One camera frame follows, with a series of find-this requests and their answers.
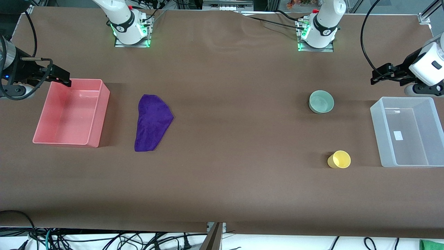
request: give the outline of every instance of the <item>pink plastic bin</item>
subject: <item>pink plastic bin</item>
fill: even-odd
[[[52,82],[32,142],[57,147],[97,148],[110,91],[99,79]]]

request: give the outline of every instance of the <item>black strap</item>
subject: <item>black strap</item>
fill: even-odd
[[[133,25],[135,17],[134,17],[134,13],[132,11],[130,11],[130,12],[131,12],[130,19],[128,19],[128,21],[126,21],[126,22],[124,22],[122,24],[115,24],[115,23],[110,21],[111,25],[114,27],[114,30],[116,30],[117,32],[120,32],[120,33],[124,33],[124,32],[127,31],[127,29],[131,25]]]
[[[319,33],[321,33],[321,36],[329,36],[337,27],[337,25],[334,27],[331,27],[331,28],[327,28],[325,26],[322,26],[319,23],[319,21],[317,20],[317,14],[313,18],[313,24],[314,24],[314,27],[317,30],[319,30]]]

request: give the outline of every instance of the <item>white label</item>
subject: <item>white label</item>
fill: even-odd
[[[404,138],[402,138],[401,131],[393,131],[393,134],[395,135],[395,140],[397,140],[397,141],[403,141],[404,140]]]

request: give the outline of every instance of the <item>yellow cup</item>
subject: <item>yellow cup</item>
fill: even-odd
[[[329,166],[334,169],[345,169],[350,166],[350,162],[351,158],[349,154],[342,150],[334,152],[327,160]]]

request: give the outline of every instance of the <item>transparent plastic bin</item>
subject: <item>transparent plastic bin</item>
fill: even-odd
[[[52,82],[32,142],[58,147],[97,148],[110,91],[100,79]]]
[[[444,133],[431,97],[383,97],[370,112],[384,167],[444,166]]]

